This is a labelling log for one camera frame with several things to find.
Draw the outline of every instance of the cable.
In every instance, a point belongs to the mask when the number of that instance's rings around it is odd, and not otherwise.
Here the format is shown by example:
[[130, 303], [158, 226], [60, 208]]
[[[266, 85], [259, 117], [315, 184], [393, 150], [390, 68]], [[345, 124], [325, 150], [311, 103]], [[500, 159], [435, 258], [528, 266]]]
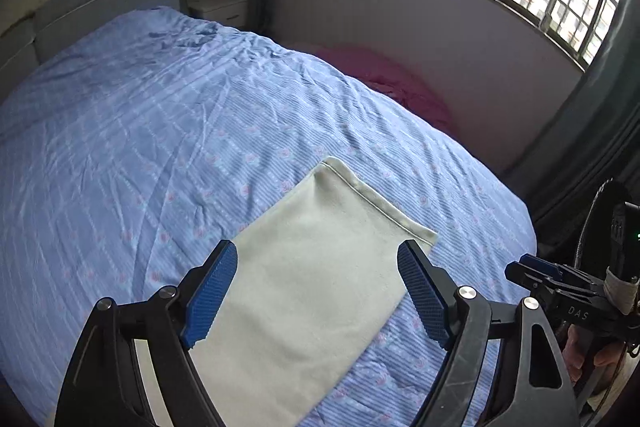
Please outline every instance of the cable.
[[616, 370], [613, 372], [613, 377], [611, 378], [611, 382], [609, 383], [609, 386], [607, 387], [607, 391], [605, 392], [604, 396], [602, 397], [602, 400], [600, 401], [600, 403], [596, 407], [596, 410], [591, 413], [591, 416], [589, 416], [589, 419], [587, 420], [587, 423], [585, 423], [582, 427], [589, 427], [589, 425], [591, 425], [591, 422], [593, 422], [594, 418], [596, 418], [596, 416], [600, 412], [601, 407], [606, 402], [607, 396], [609, 396], [609, 393], [610, 393], [611, 389], [613, 388], [613, 383], [616, 380], [616, 377], [618, 376], [618, 373], [620, 372], [620, 368], [622, 367], [622, 361], [625, 359], [627, 347], [628, 347], [628, 344], [625, 344], [625, 348], [622, 350], [622, 353], [620, 354], [620, 358], [618, 359], [618, 363], [616, 364]]

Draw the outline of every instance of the blue pattern on sheet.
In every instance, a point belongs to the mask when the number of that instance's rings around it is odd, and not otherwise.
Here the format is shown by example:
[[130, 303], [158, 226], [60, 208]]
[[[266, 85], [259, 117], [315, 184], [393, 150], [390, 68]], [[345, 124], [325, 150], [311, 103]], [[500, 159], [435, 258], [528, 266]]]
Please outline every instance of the blue pattern on sheet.
[[[0, 370], [34, 418], [54, 408], [98, 298], [177, 283], [328, 155], [436, 230], [431, 260], [456, 282], [524, 294], [503, 270], [535, 251], [525, 205], [458, 143], [315, 57], [156, 9], [35, 71], [0, 108]], [[441, 362], [405, 297], [302, 426], [409, 425]]]

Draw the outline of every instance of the blue gripper pad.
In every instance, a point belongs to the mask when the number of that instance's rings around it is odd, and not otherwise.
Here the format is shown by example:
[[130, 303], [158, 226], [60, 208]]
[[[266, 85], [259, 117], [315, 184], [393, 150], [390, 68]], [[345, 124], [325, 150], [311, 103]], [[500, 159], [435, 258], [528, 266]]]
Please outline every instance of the blue gripper pad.
[[537, 270], [540, 273], [548, 275], [553, 280], [562, 282], [562, 272], [560, 271], [558, 266], [554, 263], [550, 263], [549, 261], [540, 259], [540, 257], [535, 257], [530, 253], [524, 254], [520, 258], [520, 263], [524, 264], [524, 266], [528, 266], [529, 268]]
[[398, 271], [427, 336], [445, 348], [453, 336], [447, 326], [446, 307], [429, 275], [406, 242], [398, 248]]
[[185, 326], [180, 339], [188, 349], [209, 333], [213, 319], [216, 318], [222, 300], [236, 274], [236, 269], [238, 269], [238, 251], [236, 245], [229, 242], [187, 305]]

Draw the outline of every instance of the nightstand drawer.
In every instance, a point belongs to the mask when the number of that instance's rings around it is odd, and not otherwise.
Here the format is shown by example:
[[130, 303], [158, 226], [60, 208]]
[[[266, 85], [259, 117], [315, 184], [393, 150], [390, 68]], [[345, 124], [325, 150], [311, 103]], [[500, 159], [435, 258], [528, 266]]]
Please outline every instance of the nightstand drawer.
[[231, 6], [223, 6], [216, 10], [203, 12], [201, 17], [207, 21], [219, 22], [225, 26], [241, 28], [246, 24], [246, 3], [239, 2]]
[[192, 2], [190, 7], [192, 15], [198, 19], [242, 28], [247, 21], [248, 2], [249, 0], [198, 0]]

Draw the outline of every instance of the hand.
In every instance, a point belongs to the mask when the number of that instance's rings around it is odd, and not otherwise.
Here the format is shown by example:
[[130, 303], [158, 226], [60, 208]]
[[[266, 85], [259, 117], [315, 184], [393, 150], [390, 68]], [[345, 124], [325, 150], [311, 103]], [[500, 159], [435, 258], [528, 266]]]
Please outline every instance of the hand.
[[[569, 371], [571, 382], [576, 383], [582, 376], [584, 353], [582, 353], [578, 347], [579, 335], [578, 330], [574, 325], [569, 326], [568, 334], [569, 336], [566, 341], [566, 346], [564, 346], [564, 349], [562, 350], [562, 357], [564, 358], [564, 363]], [[607, 344], [607, 346], [599, 350], [599, 352], [596, 353], [596, 356], [593, 357], [593, 365], [595, 367], [607, 367], [602, 375], [602, 379], [594, 390], [594, 394], [598, 394], [610, 384], [623, 349], [625, 349], [624, 343], [614, 342]]]

